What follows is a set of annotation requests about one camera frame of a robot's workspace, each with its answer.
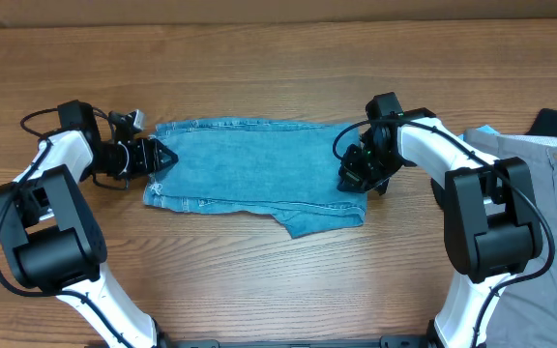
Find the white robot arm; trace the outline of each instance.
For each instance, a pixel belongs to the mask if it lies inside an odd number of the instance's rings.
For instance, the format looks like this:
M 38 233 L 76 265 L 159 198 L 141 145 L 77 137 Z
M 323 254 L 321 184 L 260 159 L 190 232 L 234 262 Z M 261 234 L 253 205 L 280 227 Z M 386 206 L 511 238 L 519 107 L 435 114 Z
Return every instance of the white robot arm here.
M 351 145 L 339 157 L 338 188 L 384 194 L 401 166 L 418 165 L 445 190 L 444 242 L 455 272 L 446 302 L 429 323 L 423 344 L 465 348 L 475 334 L 476 345 L 485 342 L 486 326 L 504 288 L 487 305 L 491 289 L 514 279 L 542 250 L 537 217 L 491 170 L 502 172 L 534 202 L 527 164 L 480 152 L 450 133 L 427 109 L 403 112 L 395 93 L 376 96 L 366 106 L 366 115 L 368 121 L 352 126 L 371 124 L 361 136 L 362 148 Z M 485 204 L 505 204 L 505 212 L 488 216 Z M 475 328 L 484 306 L 481 325 Z M 404 337 L 384 338 L 390 348 L 408 343 Z
M 156 139 L 133 137 L 142 131 L 138 110 L 111 113 L 115 138 L 106 142 L 91 105 L 71 101 L 58 113 L 66 130 L 45 136 L 32 164 L 0 187 L 0 212 L 9 196 L 18 197 L 0 231 L 13 275 L 24 287 L 39 287 L 71 305 L 109 347 L 169 347 L 168 337 L 109 270 L 102 232 L 77 184 L 96 173 L 129 180 L 166 168 L 177 156 Z M 50 219 L 54 226 L 26 233 L 25 228 Z

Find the jeans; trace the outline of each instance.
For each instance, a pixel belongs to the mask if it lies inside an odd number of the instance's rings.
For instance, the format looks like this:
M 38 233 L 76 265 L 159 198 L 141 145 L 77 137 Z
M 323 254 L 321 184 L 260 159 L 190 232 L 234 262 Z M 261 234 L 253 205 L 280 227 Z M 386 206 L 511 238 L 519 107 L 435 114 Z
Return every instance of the jeans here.
M 366 195 L 337 189 L 332 145 L 347 126 L 249 118 L 157 125 L 153 136 L 180 160 L 150 176 L 143 201 L 183 213 L 271 215 L 293 238 L 362 225 Z M 358 142 L 352 130 L 337 151 Z

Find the brown wall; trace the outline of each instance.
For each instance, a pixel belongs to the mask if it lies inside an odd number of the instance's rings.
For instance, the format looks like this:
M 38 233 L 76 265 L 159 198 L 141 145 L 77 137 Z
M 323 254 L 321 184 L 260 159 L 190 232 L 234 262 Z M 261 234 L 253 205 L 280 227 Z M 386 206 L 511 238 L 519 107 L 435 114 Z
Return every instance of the brown wall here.
M 0 0 L 0 27 L 557 17 L 557 0 Z

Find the gray pants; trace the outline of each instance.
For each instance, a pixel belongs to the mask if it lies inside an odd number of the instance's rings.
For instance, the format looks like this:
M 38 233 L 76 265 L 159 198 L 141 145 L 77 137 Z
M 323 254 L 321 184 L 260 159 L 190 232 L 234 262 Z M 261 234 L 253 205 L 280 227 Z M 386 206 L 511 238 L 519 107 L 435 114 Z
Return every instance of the gray pants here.
M 478 130 L 466 132 L 465 140 L 500 159 L 517 156 L 528 163 L 537 205 L 553 230 L 556 244 L 549 272 L 505 291 L 487 327 L 487 346 L 557 347 L 557 147 Z M 526 274 L 543 265 L 548 253 L 545 236 L 543 244 L 541 256 L 530 261 Z

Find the wooden table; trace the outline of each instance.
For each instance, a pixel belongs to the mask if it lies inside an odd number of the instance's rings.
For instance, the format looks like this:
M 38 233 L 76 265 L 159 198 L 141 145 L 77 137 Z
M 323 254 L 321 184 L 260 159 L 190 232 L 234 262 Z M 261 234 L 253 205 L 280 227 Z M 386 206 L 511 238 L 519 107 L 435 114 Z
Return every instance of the wooden table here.
M 389 91 L 451 131 L 525 132 L 542 107 L 557 109 L 557 20 L 0 30 L 0 185 L 36 153 L 18 120 L 73 99 L 140 108 L 152 129 L 220 115 L 356 122 Z M 32 126 L 52 129 L 56 116 Z M 145 207 L 145 183 L 81 188 L 113 273 L 174 338 L 417 334 L 446 297 L 453 269 L 422 169 L 371 195 L 365 226 L 298 240 L 269 217 Z M 91 340 L 65 304 L 0 285 L 0 347 Z

